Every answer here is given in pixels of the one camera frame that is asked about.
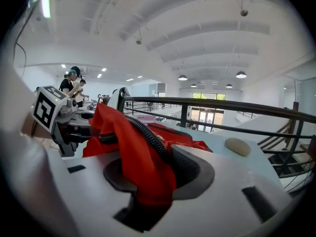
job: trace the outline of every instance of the glass door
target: glass door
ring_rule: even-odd
[[[207,113],[207,119],[206,123],[213,124],[213,119],[214,119],[214,113]],[[211,132],[212,127],[206,126],[205,127],[205,132]]]
[[[205,122],[205,119],[206,119],[206,112],[200,112],[199,122]],[[197,129],[199,131],[204,131],[204,125],[198,125]]]

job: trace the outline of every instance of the woman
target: woman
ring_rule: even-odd
[[[75,81],[77,78],[82,78],[82,75],[80,69],[74,66],[70,69],[68,74],[65,75],[65,79],[61,82],[59,89],[69,97],[76,97],[82,92],[82,90],[78,91],[80,87],[79,83],[75,87],[72,84],[72,81]],[[49,132],[40,125],[37,125],[37,122],[33,119],[31,113],[27,115],[24,121],[22,133],[30,135],[31,137],[51,138]]]
[[[79,91],[79,83],[76,84],[74,87],[72,81],[76,81],[77,78],[80,77],[80,73],[81,71],[77,66],[72,67],[69,72],[64,75],[65,79],[61,82],[59,90],[69,95],[69,97],[76,97],[77,95],[79,95],[83,90]]]

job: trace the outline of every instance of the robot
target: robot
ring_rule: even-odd
[[[122,111],[127,95],[125,88],[116,90],[108,105]],[[33,116],[51,132],[62,157],[73,156],[91,137],[93,112],[78,111],[73,99],[52,86],[40,88]],[[134,199],[137,187],[122,176],[119,152],[63,160],[31,138],[19,136],[14,147],[6,138],[6,179],[21,204],[54,235],[257,236],[273,229],[268,222],[291,201],[282,188],[232,159],[173,145],[172,205],[143,209]]]

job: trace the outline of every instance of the red fabric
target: red fabric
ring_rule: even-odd
[[[204,141],[194,141],[191,139],[190,136],[187,136],[185,134],[178,134],[178,131],[175,129],[156,123],[149,123],[148,127],[156,135],[159,135],[164,139],[164,146],[168,149],[169,152],[171,150],[172,144],[187,146],[191,148],[198,148],[209,152],[213,152],[209,149],[209,147],[205,144]]]
[[[101,144],[92,137],[83,150],[83,156],[94,156],[119,149],[123,176],[137,186],[137,200],[148,205],[172,203],[176,181],[170,165],[165,164],[149,146],[140,132],[119,111],[104,104],[97,104],[91,126],[100,134],[115,132],[118,143]]]

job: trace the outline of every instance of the black railing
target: black railing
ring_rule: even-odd
[[[147,106],[143,106],[140,108],[135,108],[137,103],[145,103]],[[258,104],[250,104],[250,103],[243,103],[243,102],[233,102],[233,101],[224,101],[224,100],[213,100],[213,99],[193,99],[193,98],[171,98],[171,97],[127,97],[126,103],[131,103],[131,105],[125,105],[124,109],[129,110],[129,114],[134,113],[144,113],[148,115],[155,115],[157,117],[166,118],[170,120],[176,120],[180,122],[181,127],[186,127],[187,124],[197,124],[197,125],[204,125],[213,128],[218,128],[222,130],[228,131],[235,131],[235,132],[243,132],[243,133],[250,133],[250,134],[257,134],[257,135],[264,135],[264,136],[273,136],[278,138],[290,138],[292,139],[292,145],[290,150],[282,151],[282,154],[285,155],[284,162],[279,165],[275,165],[275,170],[280,178],[291,177],[298,174],[303,174],[309,172],[309,170],[302,171],[300,173],[290,173],[286,174],[286,168],[290,163],[290,159],[292,158],[293,154],[300,153],[300,151],[295,151],[299,139],[312,139],[310,135],[302,135],[302,127],[304,122],[316,123],[316,117],[312,115],[308,115],[305,113],[300,113],[297,111],[281,109],[277,107],[265,106],[265,105],[258,105]],[[167,115],[151,113],[154,108],[154,103],[160,104],[162,109],[162,105],[164,107],[169,106],[182,106],[181,109],[181,117],[170,117]],[[245,129],[245,128],[237,128],[237,127],[230,127],[226,125],[218,125],[213,123],[206,123],[206,122],[199,122],[195,120],[188,120],[188,106],[198,106],[198,107],[206,107],[206,108],[216,108],[216,109],[224,109],[224,110],[231,110],[231,111],[238,111],[242,113],[251,113],[251,114],[261,114],[261,115],[268,115],[274,117],[280,117],[285,119],[297,120],[299,121],[298,129],[295,134],[288,134],[288,133],[279,133],[279,132],[266,132],[260,130],[252,130],[252,129]],[[264,153],[273,154],[271,150],[265,150]],[[304,165],[306,162],[297,163],[295,165]]]
[[[258,115],[255,114],[255,113],[247,113],[247,112],[238,112],[238,113],[240,113],[240,114],[242,114],[243,116],[246,116],[246,117],[248,117],[248,118],[251,118],[251,119],[258,117]]]
[[[160,104],[160,103],[150,103],[150,102],[134,102],[125,100],[124,111],[125,115],[134,115],[134,112],[153,112],[157,110],[170,109],[173,107],[179,107],[180,105],[175,104]]]

